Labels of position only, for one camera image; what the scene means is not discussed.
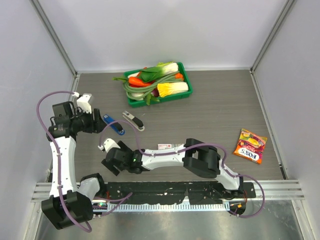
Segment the blue stapler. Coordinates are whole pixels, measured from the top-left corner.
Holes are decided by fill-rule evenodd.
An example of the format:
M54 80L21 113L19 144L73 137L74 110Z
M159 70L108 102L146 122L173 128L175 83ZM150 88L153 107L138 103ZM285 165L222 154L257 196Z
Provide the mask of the blue stapler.
M125 134L125 130L123 129L122 125L121 125L120 123L118 123L118 122L113 123L115 120L114 120L111 116L105 114L105 115L102 117L102 119L103 119L103 121L104 121L107 125L110 125L110 127L111 127L118 135L123 136L123 135Z

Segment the beige stapler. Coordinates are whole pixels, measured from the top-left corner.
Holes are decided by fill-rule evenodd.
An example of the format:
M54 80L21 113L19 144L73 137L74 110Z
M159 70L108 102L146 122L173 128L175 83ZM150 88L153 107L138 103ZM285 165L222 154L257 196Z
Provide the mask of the beige stapler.
M145 130L145 125L144 123L137 118L136 116L132 115L128 111L123 111L122 116L129 122L131 123L138 131L143 132Z

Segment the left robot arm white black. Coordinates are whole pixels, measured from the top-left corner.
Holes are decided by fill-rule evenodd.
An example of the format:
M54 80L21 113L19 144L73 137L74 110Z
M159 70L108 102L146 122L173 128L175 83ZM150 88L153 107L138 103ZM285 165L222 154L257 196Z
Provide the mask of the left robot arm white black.
M100 133L106 124L100 110L86 111L71 101L53 105L47 139L52 152L52 184L49 198L42 201L41 210L53 226L64 229L88 223L93 218L93 198L107 195L107 187L99 173L84 176L76 183L75 150L77 134Z

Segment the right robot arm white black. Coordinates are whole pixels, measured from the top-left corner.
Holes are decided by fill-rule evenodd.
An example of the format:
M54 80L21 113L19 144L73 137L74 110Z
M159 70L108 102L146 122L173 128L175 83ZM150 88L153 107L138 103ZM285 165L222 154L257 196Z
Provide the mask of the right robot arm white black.
M230 197L244 193L243 177L225 165L226 156L221 157L215 145L194 138L160 150L131 150L122 141L107 138L98 148L106 153L101 163L116 176L123 170L141 174L164 167L184 167L200 178L217 180Z

